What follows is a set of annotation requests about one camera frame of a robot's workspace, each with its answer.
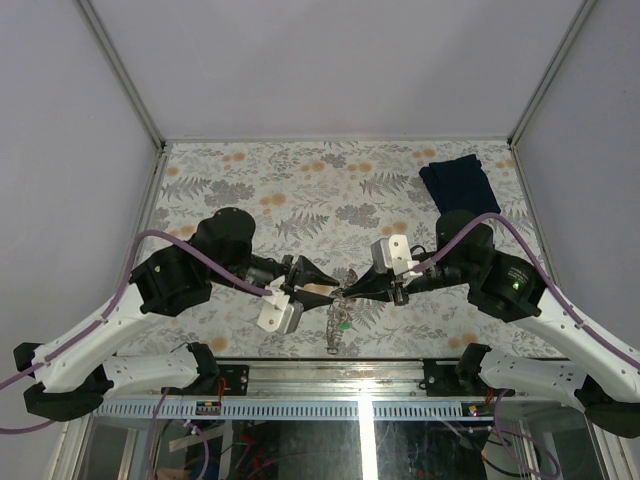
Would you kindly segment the large metal keyring disc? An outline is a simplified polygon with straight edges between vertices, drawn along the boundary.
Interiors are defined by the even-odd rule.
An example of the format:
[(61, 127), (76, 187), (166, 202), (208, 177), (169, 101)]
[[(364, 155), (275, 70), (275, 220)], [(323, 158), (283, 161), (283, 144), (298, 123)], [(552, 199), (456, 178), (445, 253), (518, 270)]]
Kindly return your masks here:
[(355, 299), (345, 299), (342, 296), (343, 289), (353, 285), (358, 280), (358, 275), (353, 269), (346, 270), (340, 280), (340, 285), (335, 288), (330, 297), (334, 302), (328, 307), (328, 318), (325, 329), (326, 351), (331, 356), (337, 356), (345, 331), (339, 329), (339, 325), (349, 322), (352, 325), (352, 309)]

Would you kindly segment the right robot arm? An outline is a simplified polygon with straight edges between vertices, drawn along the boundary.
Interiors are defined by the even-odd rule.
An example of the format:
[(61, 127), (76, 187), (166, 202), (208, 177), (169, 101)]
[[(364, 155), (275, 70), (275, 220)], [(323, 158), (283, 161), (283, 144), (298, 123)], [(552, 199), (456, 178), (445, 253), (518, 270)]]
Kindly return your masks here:
[(580, 313), (533, 254), (498, 251), (487, 220), (458, 210), (436, 222), (436, 249), (418, 252), (403, 235), (371, 246), (371, 268), (346, 298), (404, 306), (411, 296), (465, 285), (480, 312), (535, 334), (563, 354), (558, 362), (517, 357), (469, 344), (454, 366), (427, 374), (435, 396), (479, 396), (513, 390), (559, 402), (601, 429), (639, 435), (639, 351)]

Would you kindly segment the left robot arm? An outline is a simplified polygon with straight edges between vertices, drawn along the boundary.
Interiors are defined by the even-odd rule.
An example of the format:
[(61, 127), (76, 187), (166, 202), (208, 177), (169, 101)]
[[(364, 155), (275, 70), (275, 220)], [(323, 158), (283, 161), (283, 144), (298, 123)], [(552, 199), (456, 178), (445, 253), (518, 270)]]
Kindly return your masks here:
[(212, 348), (189, 342), (161, 355), (121, 356), (119, 350), (156, 325), (210, 301), (216, 286), (259, 300), (257, 324), (289, 334), (303, 313), (332, 298), (306, 285), (338, 286), (304, 256), (282, 260), (253, 252), (254, 218), (236, 207), (199, 222), (186, 240), (147, 230), (140, 240), (167, 241), (128, 273), (113, 296), (67, 333), (47, 343), (23, 342), (14, 351), (16, 378), (34, 383), (23, 393), (29, 414), (67, 422), (97, 410), (108, 398), (160, 391), (222, 397), (225, 381)]

